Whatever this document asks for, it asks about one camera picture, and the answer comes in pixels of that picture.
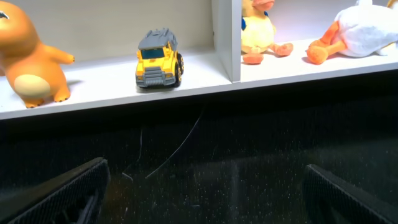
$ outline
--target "yellow belly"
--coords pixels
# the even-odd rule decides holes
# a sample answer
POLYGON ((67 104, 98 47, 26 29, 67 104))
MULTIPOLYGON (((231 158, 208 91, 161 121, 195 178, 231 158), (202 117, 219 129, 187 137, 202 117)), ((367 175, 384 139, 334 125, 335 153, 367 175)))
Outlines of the yellow belly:
POLYGON ((20 75, 14 81, 15 92, 25 98, 43 98, 51 93, 50 85, 35 75, 20 75))
POLYGON ((274 28, 269 18, 244 18, 245 30, 242 30, 242 47, 268 48, 274 43, 274 28))

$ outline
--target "truck windshield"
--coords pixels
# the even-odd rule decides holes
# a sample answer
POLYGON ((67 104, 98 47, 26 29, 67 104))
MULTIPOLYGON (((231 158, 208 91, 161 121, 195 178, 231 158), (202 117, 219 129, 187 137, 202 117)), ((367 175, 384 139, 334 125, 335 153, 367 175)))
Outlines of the truck windshield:
POLYGON ((153 59, 164 57, 163 48, 141 50, 142 59, 153 59))

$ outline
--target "figurine's eye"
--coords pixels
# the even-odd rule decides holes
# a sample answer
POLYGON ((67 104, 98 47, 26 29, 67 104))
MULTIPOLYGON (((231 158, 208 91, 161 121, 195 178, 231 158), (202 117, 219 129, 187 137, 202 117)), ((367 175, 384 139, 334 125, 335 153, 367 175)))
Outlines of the figurine's eye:
POLYGON ((6 19, 10 19, 7 14, 5 14, 4 12, 0 11, 0 19, 2 18, 6 18, 6 19))

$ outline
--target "toy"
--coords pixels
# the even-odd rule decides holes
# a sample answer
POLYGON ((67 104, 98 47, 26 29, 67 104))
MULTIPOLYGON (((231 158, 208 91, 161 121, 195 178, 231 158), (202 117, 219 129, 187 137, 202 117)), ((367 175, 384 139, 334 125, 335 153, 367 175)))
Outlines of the toy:
POLYGON ((177 51, 175 35, 169 29, 150 30, 138 49, 137 86, 180 86, 184 61, 177 51))
POLYGON ((70 92, 59 64, 73 63, 74 56, 44 45, 22 9, 0 1, 0 10, 0 62, 12 89, 27 108, 41 105, 48 96, 67 100, 70 92))
POLYGON ((279 56, 288 56, 293 51, 293 44, 277 45, 274 43, 276 28, 272 25, 268 13, 275 0, 243 0, 242 3, 242 51, 243 62, 259 64, 264 59, 261 54, 271 49, 279 56))
POLYGON ((397 1, 390 0, 384 7, 373 5, 372 0, 358 0, 355 6, 342 10, 324 36, 309 46, 309 61, 319 65, 337 52, 365 57, 374 52, 388 55, 396 51, 397 1))

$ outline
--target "truck hood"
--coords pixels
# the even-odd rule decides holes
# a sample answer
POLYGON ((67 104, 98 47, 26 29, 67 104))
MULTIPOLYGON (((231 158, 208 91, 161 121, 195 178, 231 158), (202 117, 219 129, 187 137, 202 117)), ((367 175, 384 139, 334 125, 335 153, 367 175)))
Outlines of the truck hood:
POLYGON ((156 58, 156 59, 145 59, 143 60, 144 68, 149 67, 160 67, 163 68, 164 58, 156 58))

